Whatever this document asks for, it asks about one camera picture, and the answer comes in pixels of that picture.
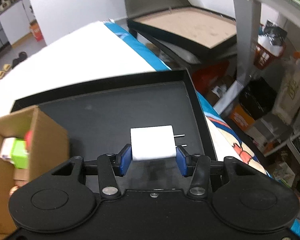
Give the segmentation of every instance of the plastic bag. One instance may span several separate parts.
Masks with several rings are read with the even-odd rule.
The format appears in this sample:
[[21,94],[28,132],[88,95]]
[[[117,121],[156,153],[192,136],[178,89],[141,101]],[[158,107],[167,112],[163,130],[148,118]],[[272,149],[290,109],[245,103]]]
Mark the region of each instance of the plastic bag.
[[290,125],[300,108],[300,59],[283,60],[286,73],[272,109],[285,124]]

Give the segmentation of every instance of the white wall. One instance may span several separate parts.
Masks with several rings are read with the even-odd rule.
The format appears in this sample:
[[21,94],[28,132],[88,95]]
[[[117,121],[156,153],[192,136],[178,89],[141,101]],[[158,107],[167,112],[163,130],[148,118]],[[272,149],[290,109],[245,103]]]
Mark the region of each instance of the white wall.
[[126,17],[124,0],[30,0],[48,44],[91,22]]

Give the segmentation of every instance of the orange basket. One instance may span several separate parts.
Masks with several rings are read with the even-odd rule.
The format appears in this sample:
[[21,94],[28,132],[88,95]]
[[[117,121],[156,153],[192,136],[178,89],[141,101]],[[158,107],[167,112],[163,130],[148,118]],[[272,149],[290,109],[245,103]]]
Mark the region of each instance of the orange basket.
[[283,49],[281,50],[279,56],[271,54],[268,50],[262,47],[260,44],[257,44],[256,54],[254,56],[253,64],[258,69],[266,68],[274,59],[281,58],[284,50],[286,49],[286,43],[283,44]]

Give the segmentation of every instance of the cabinet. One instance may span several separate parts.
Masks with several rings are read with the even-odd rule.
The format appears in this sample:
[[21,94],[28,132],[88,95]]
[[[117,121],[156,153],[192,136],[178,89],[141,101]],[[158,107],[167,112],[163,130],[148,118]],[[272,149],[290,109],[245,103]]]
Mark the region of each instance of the cabinet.
[[29,20],[21,0],[0,15],[0,23],[11,45],[30,33]]
[[26,11],[26,14],[29,18],[29,21],[32,22],[33,20],[35,20],[35,17],[34,17],[34,14],[31,12],[31,9],[30,9],[30,0],[23,0],[23,5],[25,6],[25,11]]

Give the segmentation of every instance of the floor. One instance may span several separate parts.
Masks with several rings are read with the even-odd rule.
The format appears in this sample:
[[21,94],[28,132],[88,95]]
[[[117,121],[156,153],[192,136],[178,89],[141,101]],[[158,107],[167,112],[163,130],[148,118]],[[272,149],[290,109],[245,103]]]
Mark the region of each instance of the floor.
[[12,60],[18,58],[20,52],[24,51],[30,57],[45,46],[44,40],[36,41],[34,37],[31,37],[16,48],[8,47],[0,55],[0,70],[4,64],[12,64]]

